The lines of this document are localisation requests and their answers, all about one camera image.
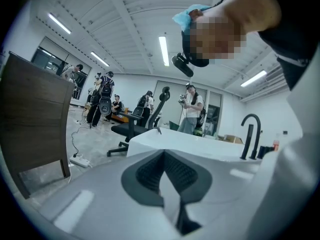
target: power strip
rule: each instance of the power strip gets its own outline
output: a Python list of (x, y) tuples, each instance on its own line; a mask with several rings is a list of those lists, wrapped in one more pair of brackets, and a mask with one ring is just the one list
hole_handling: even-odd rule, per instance
[(87, 159), (83, 159), (81, 157), (78, 157), (78, 156), (76, 156), (76, 157), (71, 156), (69, 158), (69, 160), (70, 160), (71, 163), (74, 163), (74, 164), (76, 164), (78, 166), (82, 166), (84, 168), (87, 168), (89, 166), (89, 164), (90, 164), (90, 161), (88, 161)]

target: bottle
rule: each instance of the bottle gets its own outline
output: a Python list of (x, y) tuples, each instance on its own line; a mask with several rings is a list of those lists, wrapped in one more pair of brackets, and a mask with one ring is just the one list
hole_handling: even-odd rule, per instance
[(279, 149), (279, 144), (280, 144), (280, 141), (279, 141), (279, 134), (277, 133), (275, 135), (275, 140), (273, 141), (273, 147), (274, 147), (274, 151), (278, 151)]

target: ceiling light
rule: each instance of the ceiling light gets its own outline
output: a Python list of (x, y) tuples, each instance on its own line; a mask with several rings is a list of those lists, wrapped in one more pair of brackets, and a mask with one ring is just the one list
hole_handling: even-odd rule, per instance
[(57, 23), (65, 32), (68, 34), (71, 33), (69, 29), (67, 29), (55, 16), (53, 16), (51, 13), (49, 13), (50, 19), (52, 19), (55, 23)]
[(263, 77), (266, 74), (267, 74), (267, 72), (262, 70), (260, 73), (256, 74), (254, 77), (250, 78), (248, 81), (241, 84), (241, 86), (246, 87), (247, 85), (250, 85), (252, 82), (258, 80), (259, 78)]
[(163, 57), (163, 62), (166, 67), (169, 67), (169, 57), (168, 57), (168, 49), (167, 49), (167, 41), (165, 36), (159, 36), (159, 42)]
[(91, 52), (91, 54), (96, 57), (99, 61), (101, 61), (104, 65), (106, 65), (107, 67), (109, 67), (109, 65), (102, 59), (100, 58), (98, 55), (96, 55), (93, 51)]
[(45, 54), (48, 54), (49, 56), (52, 56), (51, 53), (49, 53), (49, 52), (47, 52), (47, 51), (45, 51), (45, 50), (41, 50), (41, 51), (43, 51)]

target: black mesh chair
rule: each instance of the black mesh chair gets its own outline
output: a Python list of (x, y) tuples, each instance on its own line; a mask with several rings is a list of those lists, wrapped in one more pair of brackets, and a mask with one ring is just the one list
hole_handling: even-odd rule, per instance
[(158, 116), (158, 114), (160, 113), (160, 111), (162, 110), (165, 102), (167, 100), (170, 99), (170, 92), (169, 92), (170, 88), (164, 87), (162, 89), (162, 93), (159, 97), (160, 99), (160, 104), (159, 106), (156, 108), (155, 112), (152, 114), (152, 116), (149, 119), (149, 123), (148, 123), (148, 128), (145, 127), (141, 127), (138, 125), (135, 125), (135, 120), (139, 121), (141, 120), (143, 117), (142, 115), (142, 111), (140, 107), (136, 107), (135, 110), (131, 113), (131, 114), (125, 114), (123, 112), (120, 112), (119, 115), (122, 115), (123, 117), (127, 117), (129, 119), (129, 123), (123, 123), (120, 125), (115, 125), (111, 127), (111, 131), (123, 135), (125, 136), (125, 142), (120, 141), (119, 143), (119, 147), (117, 149), (111, 149), (106, 153), (107, 157), (111, 156), (111, 153), (116, 153), (116, 152), (124, 152), (124, 151), (128, 151), (129, 149), (129, 144), (128, 142), (135, 136), (138, 136), (140, 134), (143, 134), (149, 130), (151, 130), (154, 127), (154, 123), (156, 121), (156, 118)]

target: gray floor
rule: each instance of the gray floor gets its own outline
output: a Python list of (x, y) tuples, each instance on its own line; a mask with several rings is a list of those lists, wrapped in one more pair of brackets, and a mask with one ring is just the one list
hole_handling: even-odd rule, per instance
[[(68, 157), (71, 157), (76, 152), (76, 149), (72, 145), (71, 133), (77, 131), (79, 127), (89, 127), (84, 122), (86, 113), (83, 116), (83, 122), (81, 125), (77, 122), (81, 120), (82, 113), (83, 108), (75, 106), (70, 106), (69, 108), (66, 126), (66, 152)], [(112, 154), (111, 157), (107, 157), (108, 150), (116, 149), (118, 147), (118, 143), (120, 141), (124, 142), (125, 140), (125, 137), (111, 131), (111, 126), (117, 124), (118, 123), (114, 121), (104, 122), (102, 124), (102, 120), (100, 120), (96, 128), (81, 128), (78, 133), (73, 135), (73, 143), (79, 149), (79, 155), (83, 155), (82, 157), (84, 159), (89, 160), (92, 167), (105, 163), (114, 163), (115, 161), (126, 157), (126, 152), (115, 153)], [(1, 151), (0, 166), (13, 195), (17, 199), (27, 202), (35, 209), (39, 209), (47, 198), (49, 198), (58, 189), (66, 186), (69, 181), (69, 178), (63, 177), (59, 161), (25, 171), (21, 173), (21, 177), (31, 194), (30, 198), (25, 200), (18, 191), (8, 172)], [(71, 181), (74, 181), (77, 177), (85, 174), (88, 170), (91, 170), (91, 168), (72, 165), (70, 167)]]

